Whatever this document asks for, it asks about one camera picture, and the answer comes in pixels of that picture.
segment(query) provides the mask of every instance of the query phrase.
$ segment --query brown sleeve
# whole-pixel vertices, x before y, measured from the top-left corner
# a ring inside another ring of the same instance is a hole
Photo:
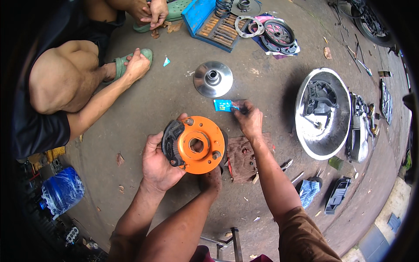
[[[281,262],[341,261],[303,207],[289,211],[283,221],[279,226]]]

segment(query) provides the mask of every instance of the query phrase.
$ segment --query metal stand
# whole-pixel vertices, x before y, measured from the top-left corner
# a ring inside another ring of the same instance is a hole
[[[212,240],[208,239],[206,237],[201,236],[202,240],[217,244],[217,259],[214,259],[216,262],[227,262],[222,259],[222,251],[228,247],[231,243],[233,243],[234,247],[234,256],[235,256],[235,262],[243,262],[243,255],[241,253],[241,245],[240,245],[240,238],[238,236],[238,228],[231,228],[231,233],[233,233],[233,236],[227,240]]]

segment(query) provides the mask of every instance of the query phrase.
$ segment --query orange clutch carrier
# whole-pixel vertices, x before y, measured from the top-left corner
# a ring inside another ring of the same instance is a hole
[[[195,149],[196,142],[202,147]],[[165,128],[161,150],[172,166],[180,166],[191,174],[213,170],[225,154],[225,142],[220,128],[205,117],[172,120]]]

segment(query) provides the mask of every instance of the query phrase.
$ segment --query brown rag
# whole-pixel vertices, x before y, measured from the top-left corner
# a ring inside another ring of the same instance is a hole
[[[266,132],[262,135],[266,145],[274,155],[271,133]],[[251,159],[254,152],[249,140],[245,136],[229,138],[227,156],[233,183],[251,182],[256,175],[256,161]]]

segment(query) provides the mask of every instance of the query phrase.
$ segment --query blue tool box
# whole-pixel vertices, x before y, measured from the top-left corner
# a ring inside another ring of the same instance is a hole
[[[226,41],[228,43],[222,44],[222,39],[226,39],[225,37],[219,37],[217,31],[219,26],[223,23],[225,20],[224,18],[216,18],[217,22],[216,25],[210,30],[210,33],[207,34],[207,37],[202,33],[202,29],[205,25],[211,20],[214,19],[214,12],[215,12],[215,0],[193,0],[182,12],[182,18],[185,21],[185,24],[188,27],[189,33],[193,38],[199,39],[201,41],[204,41],[206,43],[209,43],[215,47],[221,48],[222,50],[225,50],[229,53],[233,50],[234,46],[237,44],[237,41],[240,39],[240,36],[237,34],[237,32],[234,32],[236,35],[234,38],[227,39]]]

